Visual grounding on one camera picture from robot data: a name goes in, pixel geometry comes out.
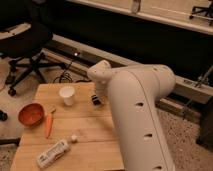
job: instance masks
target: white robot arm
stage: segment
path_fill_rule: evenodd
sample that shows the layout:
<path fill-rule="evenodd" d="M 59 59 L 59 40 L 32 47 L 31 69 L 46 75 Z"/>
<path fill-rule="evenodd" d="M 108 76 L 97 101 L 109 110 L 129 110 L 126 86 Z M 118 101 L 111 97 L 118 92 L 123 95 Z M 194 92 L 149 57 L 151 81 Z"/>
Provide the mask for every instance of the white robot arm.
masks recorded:
<path fill-rule="evenodd" d="M 87 74 L 96 95 L 109 99 L 125 170 L 175 171 L 155 108 L 155 100 L 174 88 L 171 69 L 164 65 L 111 68 L 101 61 Z"/>

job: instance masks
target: white cup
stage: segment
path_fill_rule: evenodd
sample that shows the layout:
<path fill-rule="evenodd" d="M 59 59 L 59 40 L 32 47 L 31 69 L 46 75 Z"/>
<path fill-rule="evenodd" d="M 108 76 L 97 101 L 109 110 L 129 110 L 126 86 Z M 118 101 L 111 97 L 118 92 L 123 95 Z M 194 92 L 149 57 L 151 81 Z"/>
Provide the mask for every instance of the white cup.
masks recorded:
<path fill-rule="evenodd" d="M 67 106 L 74 103 L 75 89 L 72 86 L 64 86 L 59 90 L 59 95 Z"/>

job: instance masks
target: speckled floor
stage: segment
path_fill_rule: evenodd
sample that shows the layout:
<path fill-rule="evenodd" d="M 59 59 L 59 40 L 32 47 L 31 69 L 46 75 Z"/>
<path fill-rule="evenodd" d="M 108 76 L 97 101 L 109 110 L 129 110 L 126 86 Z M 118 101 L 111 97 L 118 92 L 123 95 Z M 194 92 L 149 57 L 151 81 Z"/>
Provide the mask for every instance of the speckled floor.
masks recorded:
<path fill-rule="evenodd" d="M 7 60 L 0 60 L 0 89 L 8 73 Z M 58 76 L 61 70 L 47 70 L 45 77 L 49 82 Z M 81 76 L 72 74 L 74 80 Z M 7 112 L 9 119 L 0 121 L 0 138 L 16 138 L 23 131 L 17 120 L 18 111 L 26 104 L 32 102 L 38 82 L 34 76 L 29 76 L 19 86 L 20 95 L 11 98 L 6 86 L 0 92 L 0 109 Z M 158 115 L 176 165 L 176 171 L 213 171 L 213 153 L 195 143 L 199 135 L 199 125 L 183 120 L 180 116 L 158 109 Z M 15 155 L 15 145 L 0 146 L 0 171 L 9 171 Z"/>

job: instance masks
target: carrot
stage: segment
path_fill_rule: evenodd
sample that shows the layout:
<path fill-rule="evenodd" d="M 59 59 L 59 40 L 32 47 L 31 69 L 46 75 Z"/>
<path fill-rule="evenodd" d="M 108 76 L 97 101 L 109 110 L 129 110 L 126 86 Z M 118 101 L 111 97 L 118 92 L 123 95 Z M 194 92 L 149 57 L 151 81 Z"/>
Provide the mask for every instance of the carrot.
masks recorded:
<path fill-rule="evenodd" d="M 53 115 L 48 114 L 45 118 L 45 137 L 49 138 L 51 130 L 52 130 L 52 124 L 53 124 Z"/>

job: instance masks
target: wooden tabletop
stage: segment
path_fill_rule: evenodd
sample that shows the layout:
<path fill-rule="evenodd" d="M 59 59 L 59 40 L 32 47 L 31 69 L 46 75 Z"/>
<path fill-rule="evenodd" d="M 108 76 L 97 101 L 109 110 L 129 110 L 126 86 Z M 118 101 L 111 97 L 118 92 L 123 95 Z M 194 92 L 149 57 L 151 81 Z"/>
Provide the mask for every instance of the wooden tabletop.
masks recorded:
<path fill-rule="evenodd" d="M 75 88 L 75 103 L 65 106 L 59 89 L 65 85 Z M 34 102 L 40 103 L 45 114 L 54 108 L 54 121 L 49 139 L 44 136 L 44 122 L 25 128 L 11 171 L 39 171 L 36 157 L 62 138 L 72 134 L 78 143 L 46 170 L 109 171 L 123 170 L 109 104 L 94 106 L 91 101 L 93 83 L 41 84 Z"/>

